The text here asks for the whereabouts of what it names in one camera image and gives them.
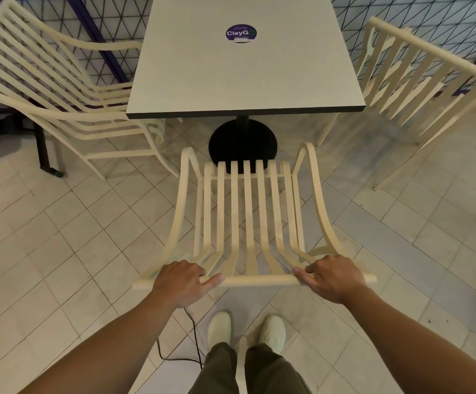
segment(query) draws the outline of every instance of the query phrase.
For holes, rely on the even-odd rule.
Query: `sticker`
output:
[[[250,42],[256,38],[256,29],[251,25],[234,25],[227,29],[227,39],[237,42]]]

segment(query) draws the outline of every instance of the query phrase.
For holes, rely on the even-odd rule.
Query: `hand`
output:
[[[293,274],[320,297],[333,303],[341,304],[347,295],[366,286],[362,272],[344,256],[327,255],[308,265],[305,271],[294,267]]]
[[[200,283],[202,275],[205,275],[205,270],[187,260],[166,264],[161,267],[152,292],[159,293],[160,298],[170,301],[174,308],[187,307],[225,279],[223,274],[216,274],[206,282]]]

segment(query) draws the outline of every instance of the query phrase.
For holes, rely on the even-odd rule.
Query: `olive green pants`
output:
[[[226,343],[216,344],[189,394],[239,394],[236,384],[236,351]],[[257,344],[245,355],[248,394],[310,394],[302,377],[284,357],[267,344]]]

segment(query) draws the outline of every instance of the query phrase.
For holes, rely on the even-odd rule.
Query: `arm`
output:
[[[220,284],[216,274],[183,260],[162,267],[149,295],[61,358],[20,394],[129,392],[150,349],[176,308],[187,307]]]
[[[293,273],[352,313],[405,393],[476,393],[476,361],[383,301],[349,258],[326,256]]]

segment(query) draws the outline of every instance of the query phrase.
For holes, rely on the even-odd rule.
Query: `black round table base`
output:
[[[231,161],[238,161],[238,174],[243,174],[243,161],[251,161],[251,173],[256,172],[256,160],[263,160],[264,169],[268,160],[274,159],[278,144],[273,132],[265,124],[249,119],[248,127],[238,127],[237,120],[223,123],[212,134],[208,142],[208,152],[215,165],[225,162],[228,173]]]

